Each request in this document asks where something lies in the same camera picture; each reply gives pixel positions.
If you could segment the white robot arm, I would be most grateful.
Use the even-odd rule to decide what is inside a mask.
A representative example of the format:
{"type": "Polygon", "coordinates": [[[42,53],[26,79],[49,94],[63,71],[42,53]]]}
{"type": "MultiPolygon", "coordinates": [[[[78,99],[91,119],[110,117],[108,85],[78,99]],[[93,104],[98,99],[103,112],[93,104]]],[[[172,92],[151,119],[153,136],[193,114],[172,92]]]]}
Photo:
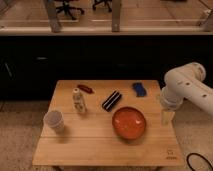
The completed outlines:
{"type": "Polygon", "coordinates": [[[175,67],[164,75],[165,86],[159,97],[162,125],[171,122],[184,99],[213,116],[213,88],[203,83],[205,78],[206,69],[197,62],[175,67]]]}

